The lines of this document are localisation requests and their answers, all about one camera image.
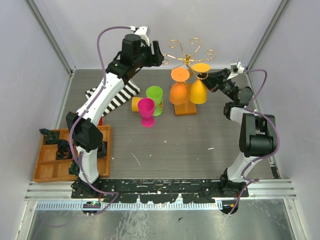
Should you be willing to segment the orange plastic wine glass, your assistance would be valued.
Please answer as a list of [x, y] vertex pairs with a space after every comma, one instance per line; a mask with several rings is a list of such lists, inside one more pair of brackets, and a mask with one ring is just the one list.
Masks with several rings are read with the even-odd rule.
[[171, 86], [169, 100], [174, 105], [182, 105], [187, 99], [187, 87], [184, 82], [188, 80], [190, 73], [183, 67], [174, 68], [171, 71], [171, 78], [175, 83]]

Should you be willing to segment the gold wire wine glass rack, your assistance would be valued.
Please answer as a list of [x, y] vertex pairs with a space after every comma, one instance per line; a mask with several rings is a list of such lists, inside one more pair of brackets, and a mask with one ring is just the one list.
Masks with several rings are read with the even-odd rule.
[[209, 77], [211, 61], [217, 57], [217, 53], [209, 49], [205, 52], [208, 58], [196, 59], [195, 55], [201, 48], [203, 42], [200, 38], [193, 37], [189, 43], [197, 45], [192, 54], [184, 51], [180, 41], [172, 39], [168, 46], [173, 49], [179, 45], [182, 57], [176, 57], [170, 54], [164, 55], [163, 65], [168, 65], [170, 59], [180, 61], [181, 64], [171, 70], [171, 78], [175, 83], [171, 86], [169, 92], [169, 101], [173, 105], [176, 116], [188, 116], [197, 114], [197, 105], [204, 104], [208, 99], [208, 90], [203, 83]]

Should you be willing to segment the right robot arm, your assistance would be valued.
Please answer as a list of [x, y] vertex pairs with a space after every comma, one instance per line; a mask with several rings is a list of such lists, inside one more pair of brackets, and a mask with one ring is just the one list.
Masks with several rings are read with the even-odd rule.
[[250, 110], [254, 92], [249, 87], [238, 87], [232, 79], [240, 73], [239, 67], [217, 72], [200, 73], [198, 77], [206, 88], [214, 93], [221, 91], [230, 98], [223, 109], [225, 117], [240, 124], [239, 154], [233, 164], [220, 176], [218, 190], [225, 197], [238, 195], [247, 183], [249, 172], [264, 158], [270, 157], [278, 148], [279, 136], [275, 130], [274, 115]]

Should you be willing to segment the magenta plastic wine glass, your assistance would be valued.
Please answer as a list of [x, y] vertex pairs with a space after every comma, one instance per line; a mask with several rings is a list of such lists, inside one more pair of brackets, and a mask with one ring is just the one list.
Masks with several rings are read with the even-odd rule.
[[154, 112], [155, 112], [155, 102], [150, 98], [142, 98], [138, 104], [138, 112], [141, 119], [141, 124], [145, 128], [152, 128], [155, 124]]

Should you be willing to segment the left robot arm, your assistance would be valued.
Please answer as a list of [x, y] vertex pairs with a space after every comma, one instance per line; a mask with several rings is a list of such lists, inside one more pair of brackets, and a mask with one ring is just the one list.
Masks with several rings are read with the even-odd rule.
[[103, 112], [125, 84], [143, 67], [159, 67], [164, 61], [157, 40], [148, 43], [136, 34], [127, 34], [122, 40], [121, 51], [108, 66], [102, 67], [102, 80], [93, 95], [76, 112], [66, 115], [72, 158], [79, 166], [79, 174], [72, 188], [79, 195], [95, 198], [101, 190], [97, 167], [98, 148], [103, 134], [98, 123]]

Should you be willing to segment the yellow-orange plastic wine glass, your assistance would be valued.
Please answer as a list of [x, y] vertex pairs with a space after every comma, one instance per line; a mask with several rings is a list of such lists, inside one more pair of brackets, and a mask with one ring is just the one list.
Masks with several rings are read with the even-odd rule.
[[208, 78], [210, 69], [207, 63], [196, 63], [191, 68], [197, 78], [190, 89], [190, 101], [194, 104], [204, 104], [207, 101], [208, 93], [203, 80]]

